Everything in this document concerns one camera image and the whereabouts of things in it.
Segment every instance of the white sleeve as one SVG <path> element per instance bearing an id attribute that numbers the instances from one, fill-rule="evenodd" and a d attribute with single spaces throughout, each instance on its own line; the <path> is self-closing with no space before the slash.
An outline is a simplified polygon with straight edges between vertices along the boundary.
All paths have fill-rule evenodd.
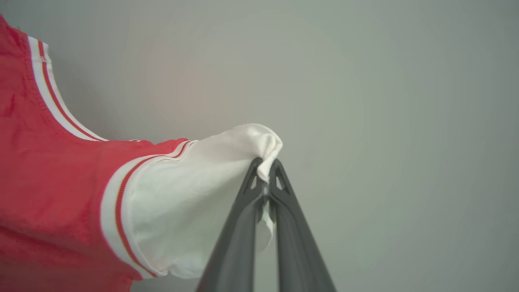
<path id="1" fill-rule="evenodd" d="M 238 126 L 192 143 L 181 160 L 163 159 L 139 171 L 126 198 L 129 229 L 146 264 L 164 275 L 199 277 L 252 159 L 268 180 L 283 144 L 269 128 Z M 265 212 L 257 229 L 263 250 L 273 233 Z"/>

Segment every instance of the t-shirt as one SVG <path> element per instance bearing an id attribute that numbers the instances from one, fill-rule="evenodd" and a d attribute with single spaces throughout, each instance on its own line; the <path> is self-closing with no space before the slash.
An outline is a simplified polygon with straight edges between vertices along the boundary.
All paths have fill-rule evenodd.
<path id="1" fill-rule="evenodd" d="M 198 277 L 250 161 L 281 150 L 249 124 L 200 141 L 108 141 L 66 108 L 48 46 L 0 17 L 0 290 L 128 291 Z M 267 212 L 260 248 L 272 236 Z"/>

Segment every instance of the white fabric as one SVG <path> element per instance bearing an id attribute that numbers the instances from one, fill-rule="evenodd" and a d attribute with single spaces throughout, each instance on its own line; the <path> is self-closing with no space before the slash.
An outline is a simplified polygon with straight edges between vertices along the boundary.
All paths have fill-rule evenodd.
<path id="1" fill-rule="evenodd" d="M 135 158 L 121 167 L 112 175 L 106 185 L 103 200 L 101 201 L 101 230 L 104 238 L 117 257 L 126 264 L 133 267 L 144 279 L 154 278 L 157 275 L 164 276 L 167 271 L 160 273 L 153 269 L 147 262 L 145 256 L 140 252 L 137 242 L 131 236 L 131 222 L 129 220 L 129 197 L 133 193 L 133 186 L 138 181 L 139 171 L 145 169 L 147 165 L 158 161 L 181 160 L 194 141 L 184 141 L 180 143 L 172 153 L 166 155 L 147 155 Z M 124 181 L 128 180 L 123 195 L 120 196 Z M 117 223 L 117 205 L 121 203 L 120 222 L 122 232 Z"/>
<path id="2" fill-rule="evenodd" d="M 125 204 L 131 236 L 147 264 L 159 274 L 199 277 L 250 162 L 263 158 L 257 172 L 268 181 L 282 145 L 269 128 L 247 124 L 194 142 L 179 161 L 140 170 Z M 273 234 L 267 212 L 256 229 L 263 250 Z"/>

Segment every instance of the red fabric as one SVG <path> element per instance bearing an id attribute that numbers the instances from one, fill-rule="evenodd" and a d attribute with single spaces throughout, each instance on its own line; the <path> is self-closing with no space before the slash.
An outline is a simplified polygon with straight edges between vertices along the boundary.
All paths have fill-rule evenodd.
<path id="1" fill-rule="evenodd" d="M 128 291 L 140 275 L 104 239 L 111 175 L 185 139 L 88 141 L 53 118 L 34 81 L 28 37 L 0 17 L 0 290 Z"/>

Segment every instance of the gray wall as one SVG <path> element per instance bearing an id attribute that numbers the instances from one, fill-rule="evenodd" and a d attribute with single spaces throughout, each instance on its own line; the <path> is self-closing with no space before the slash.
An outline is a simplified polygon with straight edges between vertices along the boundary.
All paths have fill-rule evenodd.
<path id="1" fill-rule="evenodd" d="M 519 290 L 519 3 L 2 1 L 109 139 L 257 122 L 339 291 Z M 256 291 L 276 290 L 275 247 Z M 193 291 L 173 277 L 139 291 Z"/>

